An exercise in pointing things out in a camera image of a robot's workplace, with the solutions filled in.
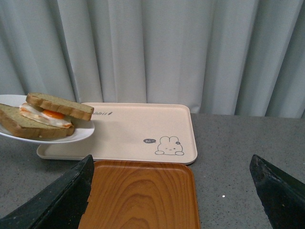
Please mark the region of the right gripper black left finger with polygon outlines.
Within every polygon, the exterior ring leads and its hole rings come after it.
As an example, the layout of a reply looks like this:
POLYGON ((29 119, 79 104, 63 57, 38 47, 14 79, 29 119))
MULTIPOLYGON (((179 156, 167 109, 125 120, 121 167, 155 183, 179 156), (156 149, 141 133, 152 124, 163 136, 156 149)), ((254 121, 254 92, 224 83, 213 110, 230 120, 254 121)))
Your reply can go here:
POLYGON ((88 206, 94 162, 86 156, 28 202, 1 218, 2 229, 76 229, 88 206))

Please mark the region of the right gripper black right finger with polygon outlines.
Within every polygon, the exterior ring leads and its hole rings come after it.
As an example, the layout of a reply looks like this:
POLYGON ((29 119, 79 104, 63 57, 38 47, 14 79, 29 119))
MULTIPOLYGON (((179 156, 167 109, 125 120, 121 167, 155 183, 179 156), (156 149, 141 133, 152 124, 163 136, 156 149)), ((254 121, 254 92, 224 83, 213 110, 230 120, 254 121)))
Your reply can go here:
POLYGON ((258 155, 253 155, 250 173, 272 228, 305 227, 305 184, 258 155))

